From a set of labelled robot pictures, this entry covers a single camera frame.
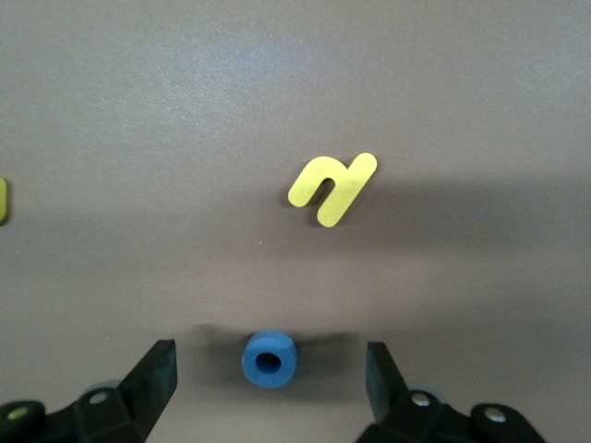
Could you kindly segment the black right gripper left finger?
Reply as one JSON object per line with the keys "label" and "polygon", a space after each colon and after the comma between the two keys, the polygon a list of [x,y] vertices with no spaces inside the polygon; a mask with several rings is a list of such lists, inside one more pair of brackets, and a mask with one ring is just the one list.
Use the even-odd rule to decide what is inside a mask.
{"label": "black right gripper left finger", "polygon": [[176,346],[159,340],[114,388],[92,389],[46,412],[39,401],[1,406],[3,442],[144,442],[177,387]]}

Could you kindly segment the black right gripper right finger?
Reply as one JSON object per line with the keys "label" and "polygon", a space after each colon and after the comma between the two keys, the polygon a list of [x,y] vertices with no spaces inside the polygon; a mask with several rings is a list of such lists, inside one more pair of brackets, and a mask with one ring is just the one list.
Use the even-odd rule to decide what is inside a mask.
{"label": "black right gripper right finger", "polygon": [[383,342],[367,345],[366,392],[374,421],[359,442],[545,441],[509,406],[479,403],[465,415],[426,390],[409,388]]}

